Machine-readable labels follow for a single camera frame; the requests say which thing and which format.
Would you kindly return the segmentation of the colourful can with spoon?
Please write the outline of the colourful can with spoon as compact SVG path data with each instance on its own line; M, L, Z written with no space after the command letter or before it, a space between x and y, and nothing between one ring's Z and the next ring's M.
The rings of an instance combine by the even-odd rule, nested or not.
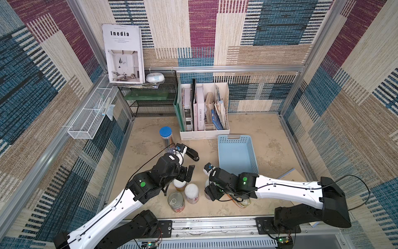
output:
M205 182L205 189L209 186L209 180L207 179ZM210 196L207 194L206 191L204 191L204 195L208 200L211 200Z

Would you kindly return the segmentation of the silver round pull-tab can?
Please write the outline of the silver round pull-tab can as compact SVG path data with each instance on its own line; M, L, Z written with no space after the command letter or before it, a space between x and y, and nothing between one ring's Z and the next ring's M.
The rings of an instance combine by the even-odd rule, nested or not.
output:
M176 213L182 212L185 208L184 197L180 192L171 193L167 199L167 202L170 208Z

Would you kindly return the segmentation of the white file organizer box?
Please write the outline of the white file organizer box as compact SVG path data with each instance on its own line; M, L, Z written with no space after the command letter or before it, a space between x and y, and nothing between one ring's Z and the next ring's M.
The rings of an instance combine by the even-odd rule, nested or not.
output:
M194 130L194 101L196 86L202 86L205 98L205 130ZM216 139L219 135L230 133L228 118L229 86L227 83L180 84L180 107L183 111L186 131L180 132L182 140Z

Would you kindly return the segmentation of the pink can white lid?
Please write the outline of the pink can white lid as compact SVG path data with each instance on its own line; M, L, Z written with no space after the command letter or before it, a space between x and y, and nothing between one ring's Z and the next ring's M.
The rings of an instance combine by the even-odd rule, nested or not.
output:
M196 204L199 201L199 188L196 184L188 184L185 187L184 194L190 204Z

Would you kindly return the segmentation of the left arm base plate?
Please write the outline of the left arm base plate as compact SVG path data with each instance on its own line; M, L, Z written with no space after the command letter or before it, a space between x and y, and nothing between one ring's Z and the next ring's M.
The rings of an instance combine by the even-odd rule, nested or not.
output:
M149 238L170 238L172 236L173 221L172 220L160 220L155 226L152 226L149 230Z

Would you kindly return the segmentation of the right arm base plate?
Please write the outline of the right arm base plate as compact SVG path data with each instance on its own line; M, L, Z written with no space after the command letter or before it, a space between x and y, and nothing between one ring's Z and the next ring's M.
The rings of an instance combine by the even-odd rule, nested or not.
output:
M269 234L289 234L289 233L301 233L300 226L296 226L293 229L287 229L285 227L277 227L274 225L274 217L256 217L256 228L258 230L258 234L267 235Z

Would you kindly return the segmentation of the green folder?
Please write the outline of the green folder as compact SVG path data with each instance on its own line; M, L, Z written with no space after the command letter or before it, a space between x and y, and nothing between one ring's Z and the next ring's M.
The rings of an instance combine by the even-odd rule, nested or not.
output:
M174 106L174 110L175 110L175 113L177 116L177 120L179 122L180 131L185 132L186 127L185 127L185 121L184 121L184 118L182 115L183 111L181 111L181 107L180 107L180 95L181 95L180 90L177 90L173 106Z

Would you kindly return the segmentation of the yellow can white lid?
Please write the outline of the yellow can white lid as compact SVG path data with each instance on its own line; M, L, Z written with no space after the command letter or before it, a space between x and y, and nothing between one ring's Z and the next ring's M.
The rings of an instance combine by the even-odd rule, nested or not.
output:
M187 183L186 183L186 181L181 182L181 181L175 179L175 180L173 180L173 185L175 186L177 191L184 192Z

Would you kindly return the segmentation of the white round device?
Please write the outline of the white round device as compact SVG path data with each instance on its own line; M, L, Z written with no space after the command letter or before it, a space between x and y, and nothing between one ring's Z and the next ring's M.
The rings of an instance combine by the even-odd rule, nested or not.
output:
M152 84L161 84L165 81L165 76L162 73L154 72L146 76L146 82Z

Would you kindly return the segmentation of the oval gold fish tin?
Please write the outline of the oval gold fish tin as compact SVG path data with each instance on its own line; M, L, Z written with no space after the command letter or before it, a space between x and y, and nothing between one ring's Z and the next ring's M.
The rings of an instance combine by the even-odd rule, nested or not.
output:
M244 199L241 199L241 198L234 198L231 195L229 195L229 197L241 209L245 209L251 204L250 199L245 199L244 200Z

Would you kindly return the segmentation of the beige booklet blue edge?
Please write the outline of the beige booklet blue edge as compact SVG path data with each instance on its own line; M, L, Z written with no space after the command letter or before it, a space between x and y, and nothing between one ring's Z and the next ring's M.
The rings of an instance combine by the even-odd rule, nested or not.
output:
M293 182L307 182L306 178L294 168L278 177L278 179Z

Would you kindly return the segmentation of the light blue plastic basket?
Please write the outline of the light blue plastic basket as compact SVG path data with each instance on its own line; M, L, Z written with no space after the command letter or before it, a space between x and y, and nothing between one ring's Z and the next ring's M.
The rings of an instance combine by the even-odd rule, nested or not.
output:
M229 173L259 174L255 150L249 135L218 136L219 167Z

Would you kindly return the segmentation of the Inedia magazine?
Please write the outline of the Inedia magazine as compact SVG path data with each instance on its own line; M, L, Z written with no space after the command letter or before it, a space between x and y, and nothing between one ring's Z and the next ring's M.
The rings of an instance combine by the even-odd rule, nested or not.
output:
M138 26L103 24L108 78L112 84L145 82L142 30Z

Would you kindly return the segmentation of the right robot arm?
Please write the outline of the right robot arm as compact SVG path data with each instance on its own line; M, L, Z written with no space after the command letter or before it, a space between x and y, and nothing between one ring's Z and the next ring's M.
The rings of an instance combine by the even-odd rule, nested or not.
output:
M292 182L248 172L235 175L211 164L204 167L204 172L209 178L205 193L212 201L229 195L239 202L251 198L295 202L295 206L275 209L273 226L276 230L293 230L312 222L337 228L351 227L346 195L329 177L322 177L318 182Z

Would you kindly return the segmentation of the black stapler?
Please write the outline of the black stapler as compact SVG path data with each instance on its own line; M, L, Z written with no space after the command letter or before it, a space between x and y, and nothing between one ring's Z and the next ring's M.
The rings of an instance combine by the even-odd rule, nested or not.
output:
M190 157L193 161L197 162L200 159L198 152L196 150L192 149L192 148L187 147L187 150L186 150L185 154L188 157Z

